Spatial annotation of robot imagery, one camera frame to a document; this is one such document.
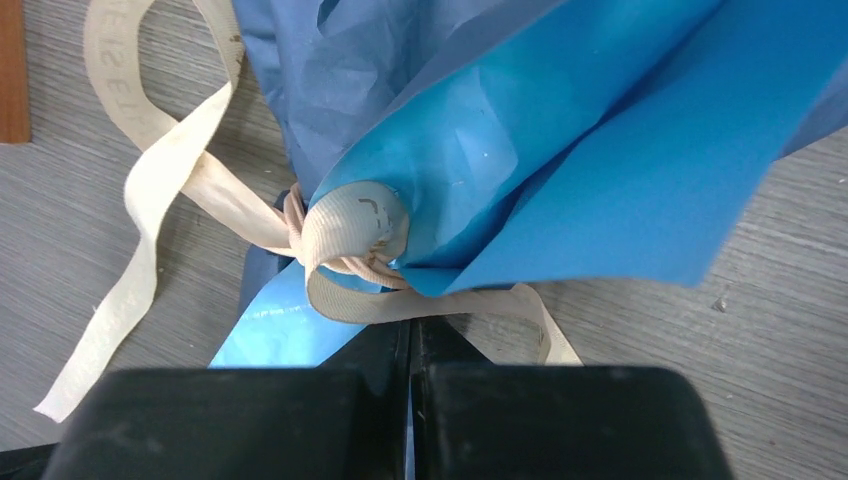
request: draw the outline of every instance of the gray wooden surface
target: gray wooden surface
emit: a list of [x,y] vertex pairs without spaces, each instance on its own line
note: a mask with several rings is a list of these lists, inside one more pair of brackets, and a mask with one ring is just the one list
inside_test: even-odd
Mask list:
[[[138,152],[87,83],[83,2],[25,3],[34,142],[0,146],[0,450],[60,435],[30,409],[136,242],[121,193]],[[148,92],[172,113],[220,85],[187,0],[157,2],[142,43]],[[270,199],[292,177],[252,76],[243,86],[212,150]],[[692,379],[740,478],[848,477],[846,159],[843,131],[779,162],[696,290],[538,286],[588,363],[666,365]],[[244,242],[183,198],[163,232],[159,299],[114,368],[202,366],[234,323]],[[495,359],[535,354],[527,325],[455,324]]]

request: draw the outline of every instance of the blue plastic bag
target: blue plastic bag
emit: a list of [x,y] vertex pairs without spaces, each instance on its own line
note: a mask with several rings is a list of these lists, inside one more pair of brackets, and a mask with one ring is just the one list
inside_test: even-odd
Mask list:
[[306,194],[395,189],[426,295],[693,285],[769,164],[848,123],[841,0],[235,7]]

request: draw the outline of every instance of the black plastic object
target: black plastic object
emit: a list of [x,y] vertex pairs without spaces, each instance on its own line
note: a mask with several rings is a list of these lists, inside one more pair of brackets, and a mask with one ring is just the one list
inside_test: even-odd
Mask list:
[[43,475],[50,447],[26,471],[0,454],[0,480],[401,479],[410,391],[419,479],[732,478],[681,376],[496,366],[427,319],[369,326],[314,369],[111,374]]

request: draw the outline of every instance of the fabric strap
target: fabric strap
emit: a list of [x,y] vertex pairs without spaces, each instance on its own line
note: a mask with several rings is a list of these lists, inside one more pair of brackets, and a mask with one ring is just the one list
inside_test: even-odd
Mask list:
[[317,202],[301,225],[259,198],[205,151],[226,112],[244,48],[230,0],[194,0],[218,47],[228,82],[184,120],[153,105],[141,83],[138,31],[155,0],[92,0],[84,29],[88,76],[109,118],[143,152],[124,188],[140,239],[129,265],[89,321],[71,358],[35,407],[64,420],[107,367],[121,342],[150,309],[156,290],[156,241],[164,216],[182,191],[213,218],[250,243],[296,257],[306,269],[310,303],[325,317],[381,323],[452,313],[492,313],[531,320],[543,332],[540,361],[580,365],[580,359],[535,290],[476,290],[439,298],[413,290],[369,294],[348,290],[317,268],[345,259],[391,259],[406,246],[409,217],[385,186],[360,182]]

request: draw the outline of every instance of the wood grain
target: wood grain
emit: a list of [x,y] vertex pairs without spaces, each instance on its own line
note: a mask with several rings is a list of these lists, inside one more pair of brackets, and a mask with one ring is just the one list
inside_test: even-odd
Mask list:
[[[0,146],[0,450],[60,435],[31,408],[138,238],[121,200],[138,152],[86,79],[84,2],[26,8],[36,141]],[[142,76],[157,104],[182,116],[223,83],[188,0],[156,2],[142,33]],[[266,198],[292,181],[250,75],[212,150]],[[690,378],[739,478],[848,478],[846,178],[848,131],[778,162],[697,289],[629,280],[538,288],[587,362],[664,365]],[[182,198],[162,236],[160,297],[112,368],[203,366],[235,322],[244,242]],[[724,312],[712,308],[719,298]],[[498,361],[535,355],[529,325],[454,323]]]
[[0,143],[30,141],[23,0],[0,5]]

